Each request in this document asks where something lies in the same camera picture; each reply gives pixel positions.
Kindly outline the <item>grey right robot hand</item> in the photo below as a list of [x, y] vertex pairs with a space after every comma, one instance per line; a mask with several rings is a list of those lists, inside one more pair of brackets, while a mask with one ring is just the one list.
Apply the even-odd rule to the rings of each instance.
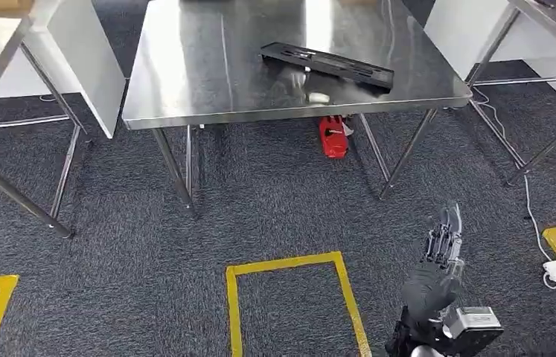
[[461, 287], [463, 261], [462, 220], [459, 204], [448, 202], [439, 211], [439, 223], [428, 231], [424, 250], [401, 289], [404, 306], [385, 344], [389, 356], [410, 356], [419, 347], [444, 354], [453, 340], [444, 333], [444, 318]]

